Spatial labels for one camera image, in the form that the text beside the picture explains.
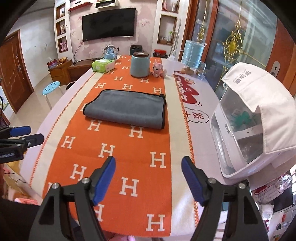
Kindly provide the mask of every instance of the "stool leg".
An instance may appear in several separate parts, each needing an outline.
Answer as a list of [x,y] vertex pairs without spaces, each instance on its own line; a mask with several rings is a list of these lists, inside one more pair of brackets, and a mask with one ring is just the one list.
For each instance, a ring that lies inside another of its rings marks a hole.
[[51,106],[51,104],[50,104],[50,102],[49,102],[49,100],[48,100],[48,98],[47,98],[47,95],[45,95],[45,99],[46,99],[46,102],[48,103],[50,109],[52,110],[52,106]]
[[59,89],[60,89],[62,95],[64,95],[64,92],[62,91],[62,88],[60,86],[59,86]]

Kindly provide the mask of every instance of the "gray towel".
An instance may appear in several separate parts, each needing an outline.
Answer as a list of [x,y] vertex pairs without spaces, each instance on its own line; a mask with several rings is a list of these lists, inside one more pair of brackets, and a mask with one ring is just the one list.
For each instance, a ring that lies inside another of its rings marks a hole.
[[85,106],[83,114],[102,121],[163,129],[165,105],[164,94],[103,90]]

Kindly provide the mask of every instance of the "white storage box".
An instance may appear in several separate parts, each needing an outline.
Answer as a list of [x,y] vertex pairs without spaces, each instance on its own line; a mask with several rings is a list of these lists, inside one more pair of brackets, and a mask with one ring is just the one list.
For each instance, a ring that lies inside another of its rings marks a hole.
[[229,87],[211,118],[211,131],[223,176],[248,177],[293,157],[296,108],[285,87],[245,63],[233,66],[222,80]]

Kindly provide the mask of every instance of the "television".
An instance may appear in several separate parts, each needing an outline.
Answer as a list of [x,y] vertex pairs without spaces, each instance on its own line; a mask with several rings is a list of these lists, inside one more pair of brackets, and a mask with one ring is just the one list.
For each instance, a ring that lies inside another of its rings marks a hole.
[[82,17],[83,41],[109,37],[131,37],[135,29],[135,8],[97,12]]

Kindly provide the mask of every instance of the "pink wall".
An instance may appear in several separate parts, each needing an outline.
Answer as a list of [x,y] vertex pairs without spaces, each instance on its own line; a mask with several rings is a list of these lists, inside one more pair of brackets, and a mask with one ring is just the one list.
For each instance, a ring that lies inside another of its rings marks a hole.
[[[76,60],[100,58],[106,45],[119,47],[120,55],[129,55],[130,46],[140,44],[151,53],[157,0],[120,0],[120,8],[134,7],[137,11],[134,37],[113,37],[86,41],[75,55]],[[70,13],[70,34],[73,54],[79,47],[82,37],[82,16],[98,12],[95,4]]]

